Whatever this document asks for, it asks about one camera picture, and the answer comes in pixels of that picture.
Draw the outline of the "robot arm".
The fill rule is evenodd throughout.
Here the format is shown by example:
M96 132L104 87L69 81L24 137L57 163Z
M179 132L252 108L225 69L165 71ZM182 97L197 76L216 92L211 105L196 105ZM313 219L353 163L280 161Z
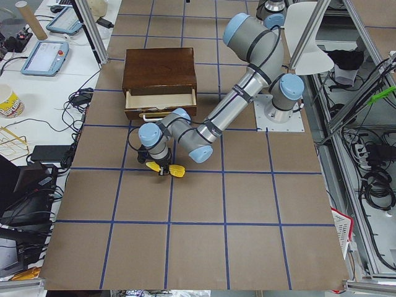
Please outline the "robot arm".
M196 127L187 111L177 108L154 125L153 145L146 146L158 165L160 176L171 174L171 152L167 142L174 139L196 163L203 163L212 154L212 143L253 101L263 88L274 88L281 99L290 92L281 81L284 57L281 27L285 23L284 1L259 1L256 16L235 15L223 33L223 42L242 61L246 73L218 105Z
M191 126L187 111L177 108L155 123L145 123L138 130L141 146L139 163L145 163L160 176L173 172L171 150L167 142L174 138L196 163L203 163L213 153L212 143L264 88L272 95L276 111L292 112L304 91L303 80L296 74L282 72L284 49L281 26L265 27L245 13L236 14L227 24L223 42L243 61L246 73L199 124Z

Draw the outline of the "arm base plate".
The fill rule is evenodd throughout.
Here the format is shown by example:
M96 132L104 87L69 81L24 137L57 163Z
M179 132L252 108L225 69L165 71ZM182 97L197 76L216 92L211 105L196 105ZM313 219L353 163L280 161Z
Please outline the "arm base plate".
M259 132L304 132L297 102L291 110L280 111L273 106L271 95L258 94L253 105Z

